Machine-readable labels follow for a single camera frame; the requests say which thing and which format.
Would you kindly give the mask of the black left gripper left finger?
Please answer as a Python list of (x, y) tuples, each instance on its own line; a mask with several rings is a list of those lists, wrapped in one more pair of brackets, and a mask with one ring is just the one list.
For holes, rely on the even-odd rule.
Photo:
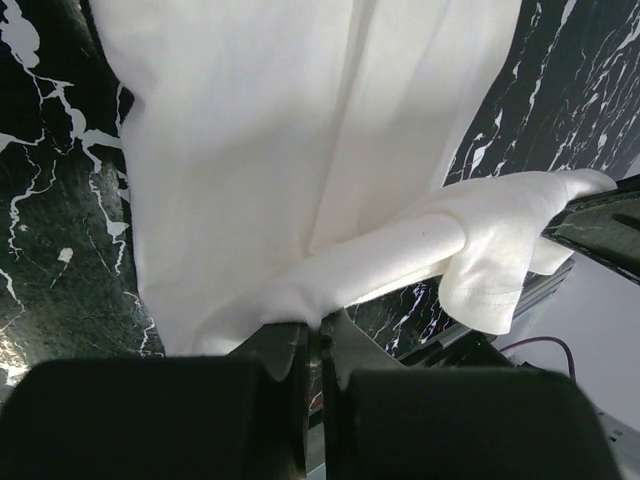
[(225, 356), (55, 360), (1, 412), (5, 479), (302, 479), (309, 332)]

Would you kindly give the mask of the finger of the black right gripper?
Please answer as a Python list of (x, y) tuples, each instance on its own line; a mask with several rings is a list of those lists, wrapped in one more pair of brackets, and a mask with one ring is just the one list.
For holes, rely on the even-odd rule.
[(639, 276), (639, 177), (570, 202), (542, 236), (625, 278)]

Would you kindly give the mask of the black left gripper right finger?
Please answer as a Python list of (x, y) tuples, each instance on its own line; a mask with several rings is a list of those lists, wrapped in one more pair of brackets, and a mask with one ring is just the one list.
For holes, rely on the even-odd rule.
[(569, 378), (502, 366), (410, 368), (344, 312), (320, 330), (330, 479), (617, 479)]

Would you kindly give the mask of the white printed t-shirt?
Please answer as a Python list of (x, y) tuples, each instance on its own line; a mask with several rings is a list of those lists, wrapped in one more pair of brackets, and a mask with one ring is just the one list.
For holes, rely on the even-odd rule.
[(138, 291), (170, 356), (430, 277), (463, 322), (569, 250), (544, 240), (593, 170), (446, 185), (516, 1), (94, 1), (133, 94), (120, 138)]

